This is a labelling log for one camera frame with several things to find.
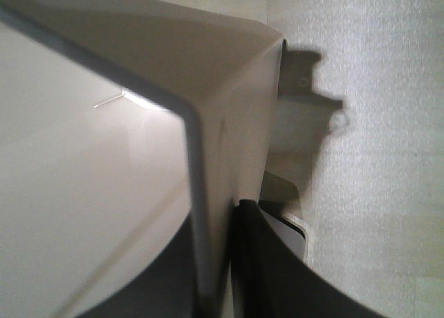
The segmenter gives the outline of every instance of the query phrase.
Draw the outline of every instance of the dark curved object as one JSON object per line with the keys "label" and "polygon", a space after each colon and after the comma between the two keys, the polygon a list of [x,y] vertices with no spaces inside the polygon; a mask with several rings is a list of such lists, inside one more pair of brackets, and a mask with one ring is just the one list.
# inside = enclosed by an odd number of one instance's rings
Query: dark curved object
{"label": "dark curved object", "polygon": [[78,318],[199,318],[191,222],[135,280]]}
{"label": "dark curved object", "polygon": [[243,318],[382,318],[297,259],[254,201],[242,200],[234,209],[232,273],[234,306]]}

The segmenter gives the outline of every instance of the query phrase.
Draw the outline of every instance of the curved edge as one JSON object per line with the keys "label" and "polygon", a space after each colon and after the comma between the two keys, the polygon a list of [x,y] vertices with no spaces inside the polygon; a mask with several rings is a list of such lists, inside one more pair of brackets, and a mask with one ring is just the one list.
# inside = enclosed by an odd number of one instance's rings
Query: curved edge
{"label": "curved edge", "polygon": [[141,274],[77,317],[200,317],[192,251],[188,216],[160,255]]}
{"label": "curved edge", "polygon": [[292,254],[255,201],[234,210],[232,241],[235,305],[245,318],[382,318],[346,296]]}
{"label": "curved edge", "polygon": [[193,228],[194,256],[196,259],[197,288],[204,311],[213,311],[217,296],[217,277],[212,275],[209,229],[205,196],[201,122],[197,109],[184,99],[161,90],[149,81],[131,74],[122,67],[106,60],[72,41],[58,35],[33,20],[0,5],[0,19],[29,38],[56,51],[64,57],[91,69],[93,72],[123,85],[141,96],[171,110],[185,123],[187,157],[191,186],[191,220]]}

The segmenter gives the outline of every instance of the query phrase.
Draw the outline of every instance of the textured wall surface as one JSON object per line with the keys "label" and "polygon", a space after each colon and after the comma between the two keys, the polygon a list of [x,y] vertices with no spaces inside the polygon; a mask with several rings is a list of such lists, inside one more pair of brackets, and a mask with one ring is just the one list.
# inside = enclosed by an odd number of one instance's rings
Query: textured wall surface
{"label": "textured wall surface", "polygon": [[444,0],[164,1],[322,55],[314,88],[344,111],[282,100],[267,164],[298,187],[311,266],[389,317],[443,317]]}

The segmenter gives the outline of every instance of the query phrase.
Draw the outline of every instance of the black plastic part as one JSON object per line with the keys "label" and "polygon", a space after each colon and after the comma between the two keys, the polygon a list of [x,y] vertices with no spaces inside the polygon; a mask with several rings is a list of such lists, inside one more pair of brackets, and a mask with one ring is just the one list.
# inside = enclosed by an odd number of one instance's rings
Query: black plastic part
{"label": "black plastic part", "polygon": [[381,317],[297,259],[256,202],[243,200],[234,209],[232,231],[234,306],[243,311],[239,318]]}
{"label": "black plastic part", "polygon": [[189,217],[135,280],[78,318],[200,318]]}

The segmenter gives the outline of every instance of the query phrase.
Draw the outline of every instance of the gray surface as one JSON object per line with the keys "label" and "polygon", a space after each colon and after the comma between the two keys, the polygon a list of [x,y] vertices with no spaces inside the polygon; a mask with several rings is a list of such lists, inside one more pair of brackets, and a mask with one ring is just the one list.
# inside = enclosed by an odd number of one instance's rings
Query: gray surface
{"label": "gray surface", "polygon": [[323,138],[331,113],[280,103],[267,170],[298,187],[322,277],[390,317],[444,316],[422,295],[444,279],[444,0],[167,1],[268,20],[322,54],[315,87],[349,123]]}

